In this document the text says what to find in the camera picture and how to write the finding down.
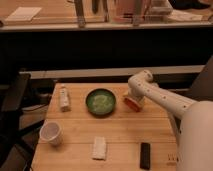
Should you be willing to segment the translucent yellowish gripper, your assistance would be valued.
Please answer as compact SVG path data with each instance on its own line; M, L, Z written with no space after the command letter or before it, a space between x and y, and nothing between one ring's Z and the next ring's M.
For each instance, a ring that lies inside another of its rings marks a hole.
M145 98L136 98L134 97L133 95L131 95L128 91L126 91L124 94L123 94L123 102L124 102L124 99L125 98L128 98L128 99L131 99L132 101L134 101L137 106L140 108L140 111L142 110L142 108L144 107L144 104L145 104Z

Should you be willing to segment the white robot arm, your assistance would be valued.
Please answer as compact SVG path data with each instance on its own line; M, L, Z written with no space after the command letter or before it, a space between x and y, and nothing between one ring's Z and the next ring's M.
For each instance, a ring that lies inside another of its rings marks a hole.
M124 99L138 103L147 97L181 120L176 171L213 171L213 102L193 100L152 81L149 70L132 75Z

